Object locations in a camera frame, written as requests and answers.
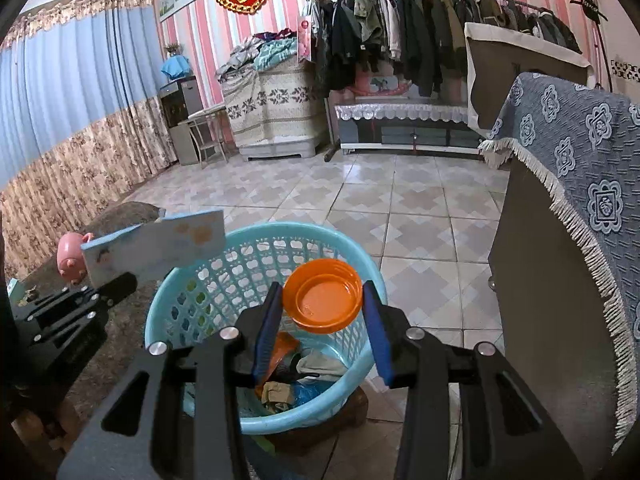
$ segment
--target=teal plastic basket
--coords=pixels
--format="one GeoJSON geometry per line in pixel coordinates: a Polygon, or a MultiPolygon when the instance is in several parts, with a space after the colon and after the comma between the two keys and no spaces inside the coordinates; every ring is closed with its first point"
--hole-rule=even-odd
{"type": "MultiPolygon", "coordinates": [[[[261,304],[271,282],[284,284],[296,267],[316,258],[347,262],[363,282],[373,280],[386,303],[385,283],[377,265],[351,238],[314,224],[269,222],[226,234],[223,254],[206,263],[172,270],[151,303],[145,346],[165,341],[181,348],[201,342],[233,325],[244,309],[261,304]]],[[[349,326],[326,335],[303,331],[283,313],[280,329],[306,347],[337,357],[348,370],[315,399],[276,415],[268,414],[253,390],[238,388],[240,425],[245,434],[279,433],[327,420],[340,410],[373,366],[362,313],[349,326]]],[[[191,385],[185,389],[183,407],[193,416],[191,385]]]]}

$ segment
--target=silver bolt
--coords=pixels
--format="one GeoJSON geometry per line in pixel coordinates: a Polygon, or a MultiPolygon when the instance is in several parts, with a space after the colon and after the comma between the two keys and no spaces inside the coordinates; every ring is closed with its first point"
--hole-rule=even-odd
{"type": "Polygon", "coordinates": [[[240,335],[240,331],[235,326],[225,326],[220,331],[220,337],[228,341],[231,339],[235,339],[239,335],[240,335]]]}
{"type": "Polygon", "coordinates": [[[484,341],[478,345],[478,352],[480,355],[493,355],[495,354],[495,346],[484,341]]]}
{"type": "Polygon", "coordinates": [[[163,341],[156,341],[149,345],[149,353],[151,355],[162,355],[166,352],[167,345],[163,341]]]}
{"type": "Polygon", "coordinates": [[[406,329],[406,336],[412,341],[420,341],[424,337],[424,330],[418,326],[406,329]]]}

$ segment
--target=orange bowl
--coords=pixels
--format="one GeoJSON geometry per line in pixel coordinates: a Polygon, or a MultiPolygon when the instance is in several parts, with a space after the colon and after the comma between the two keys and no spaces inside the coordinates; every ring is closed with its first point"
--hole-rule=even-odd
{"type": "Polygon", "coordinates": [[[353,267],[340,260],[312,260],[289,276],[282,305],[307,332],[338,332],[355,319],[362,307],[362,281],[353,267]]]}

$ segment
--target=pink wall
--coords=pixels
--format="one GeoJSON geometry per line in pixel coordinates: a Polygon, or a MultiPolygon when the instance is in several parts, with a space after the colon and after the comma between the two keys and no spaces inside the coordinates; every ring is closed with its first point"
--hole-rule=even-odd
{"type": "MultiPolygon", "coordinates": [[[[569,25],[580,49],[594,64],[596,74],[599,73],[594,32],[579,6],[569,4],[569,0],[522,1],[549,8],[569,25]]],[[[158,33],[162,43],[178,41],[184,46],[184,54],[197,76],[203,103],[208,107],[223,100],[215,71],[226,63],[233,47],[256,32],[295,28],[304,4],[305,0],[268,0],[258,12],[247,16],[229,12],[215,0],[197,0],[159,23],[158,33]]]]}

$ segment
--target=tiled floor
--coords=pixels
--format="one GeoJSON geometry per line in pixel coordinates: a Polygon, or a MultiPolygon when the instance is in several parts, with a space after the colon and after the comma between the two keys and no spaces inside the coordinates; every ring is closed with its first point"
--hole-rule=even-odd
{"type": "MultiPolygon", "coordinates": [[[[324,224],[356,240],[380,266],[388,303],[448,344],[488,340],[504,349],[500,313],[488,288],[487,256],[506,192],[507,171],[477,160],[373,153],[175,166],[128,200],[168,214],[215,206],[228,230],[255,222],[324,224]]],[[[369,419],[297,459],[309,480],[393,478],[406,391],[389,390],[375,368],[362,385],[369,419]]],[[[451,448],[460,401],[450,387],[451,448]]],[[[460,477],[460,443],[452,478],[460,477]]]]}

